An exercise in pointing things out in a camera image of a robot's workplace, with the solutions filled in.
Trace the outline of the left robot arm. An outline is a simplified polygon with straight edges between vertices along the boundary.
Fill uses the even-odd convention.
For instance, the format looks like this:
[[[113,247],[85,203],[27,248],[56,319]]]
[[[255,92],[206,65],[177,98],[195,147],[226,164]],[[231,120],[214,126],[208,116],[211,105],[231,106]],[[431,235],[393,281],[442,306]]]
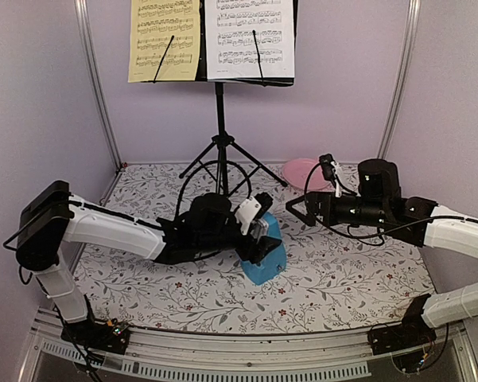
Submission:
[[[268,193],[249,195],[238,207],[218,193],[196,197],[188,211],[152,224],[94,205],[54,181],[21,212],[20,226],[3,246],[33,273],[85,345],[102,339],[91,307],[59,253],[61,243],[85,243],[118,249],[155,263],[174,265],[233,250],[243,272],[256,285],[286,269],[286,250]]]

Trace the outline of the blue metronome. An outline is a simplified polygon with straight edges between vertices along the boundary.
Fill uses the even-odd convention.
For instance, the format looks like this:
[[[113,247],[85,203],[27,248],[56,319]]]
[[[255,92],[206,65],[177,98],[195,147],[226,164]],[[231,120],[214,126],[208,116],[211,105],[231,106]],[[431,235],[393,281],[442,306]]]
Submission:
[[[269,212],[266,212],[258,221],[254,233],[258,239],[261,236],[270,236],[282,240],[278,221]],[[282,244],[266,256],[260,264],[252,263],[250,260],[242,260],[241,267],[245,276],[254,285],[260,286],[282,273],[286,269],[286,261],[286,249],[282,241]]]

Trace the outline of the black music stand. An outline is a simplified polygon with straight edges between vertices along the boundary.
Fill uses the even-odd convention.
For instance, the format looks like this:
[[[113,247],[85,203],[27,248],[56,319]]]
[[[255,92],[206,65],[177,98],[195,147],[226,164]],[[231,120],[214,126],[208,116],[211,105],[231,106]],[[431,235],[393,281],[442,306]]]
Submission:
[[[237,191],[236,187],[231,187],[228,181],[227,172],[231,168],[231,163],[228,161],[227,149],[233,147],[236,151],[241,153],[242,156],[249,159],[255,164],[257,170],[265,170],[266,166],[263,165],[252,154],[243,149],[231,136],[225,127],[225,111],[224,111],[224,85],[226,83],[238,83],[238,84],[252,84],[263,87],[289,87],[293,85],[294,79],[281,79],[281,78],[269,78],[267,80],[209,80],[207,77],[206,67],[206,44],[205,44],[205,23],[204,23],[204,2],[200,3],[200,61],[196,73],[196,79],[194,81],[179,81],[179,82],[207,82],[214,85],[216,94],[216,114],[218,133],[212,137],[211,143],[193,160],[188,166],[189,170],[194,170],[197,166],[201,166],[204,170],[208,168],[208,165],[204,164],[203,159],[207,153],[212,150],[217,150],[217,170],[214,173],[214,181],[216,183],[216,190],[218,193],[230,196]],[[295,5],[295,44],[296,44],[296,32],[297,32],[297,11],[298,3],[293,1]]]

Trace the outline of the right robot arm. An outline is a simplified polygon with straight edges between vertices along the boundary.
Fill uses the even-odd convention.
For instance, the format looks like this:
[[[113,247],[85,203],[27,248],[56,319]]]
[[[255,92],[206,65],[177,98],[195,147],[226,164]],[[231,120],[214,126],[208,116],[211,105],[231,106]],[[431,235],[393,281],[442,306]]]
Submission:
[[[373,158],[357,166],[358,189],[341,179],[330,154],[319,158],[320,170],[334,190],[308,191],[286,203],[286,210],[308,226],[319,224],[350,240],[388,236],[417,248],[450,252],[478,262],[478,218],[457,212],[435,200],[404,197],[398,167]],[[478,281],[443,293],[414,298],[395,340],[411,347],[426,334],[451,322],[478,316]]]

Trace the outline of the white sheet music page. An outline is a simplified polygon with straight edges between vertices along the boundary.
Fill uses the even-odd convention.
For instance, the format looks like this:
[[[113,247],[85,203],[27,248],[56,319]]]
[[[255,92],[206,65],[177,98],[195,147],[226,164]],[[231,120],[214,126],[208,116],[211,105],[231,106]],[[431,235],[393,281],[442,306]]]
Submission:
[[[209,80],[295,77],[293,1],[205,1]]]

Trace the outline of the yellow sheet music page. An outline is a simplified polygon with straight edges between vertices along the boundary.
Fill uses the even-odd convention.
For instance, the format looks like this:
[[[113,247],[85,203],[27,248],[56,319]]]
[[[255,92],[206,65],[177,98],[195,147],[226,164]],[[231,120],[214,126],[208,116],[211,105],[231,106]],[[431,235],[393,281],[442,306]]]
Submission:
[[[129,83],[194,81],[199,61],[198,1],[132,1]]]

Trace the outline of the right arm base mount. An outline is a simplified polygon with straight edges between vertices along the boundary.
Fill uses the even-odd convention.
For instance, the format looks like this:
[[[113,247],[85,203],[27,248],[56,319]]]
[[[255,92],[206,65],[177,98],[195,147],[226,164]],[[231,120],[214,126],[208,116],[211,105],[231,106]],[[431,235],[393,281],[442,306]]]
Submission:
[[[368,344],[374,355],[392,353],[437,339],[435,329],[422,319],[423,306],[429,294],[416,297],[408,306],[400,323],[371,328],[367,333]]]

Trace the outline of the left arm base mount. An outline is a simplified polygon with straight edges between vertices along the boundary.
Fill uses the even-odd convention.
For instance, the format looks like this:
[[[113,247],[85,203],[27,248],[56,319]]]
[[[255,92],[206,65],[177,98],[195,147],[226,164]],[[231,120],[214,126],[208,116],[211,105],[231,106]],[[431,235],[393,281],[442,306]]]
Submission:
[[[76,343],[85,349],[97,349],[108,353],[124,355],[130,340],[129,323],[112,318],[107,322],[95,320],[95,315],[86,295],[87,317],[76,323],[64,322],[60,338]]]

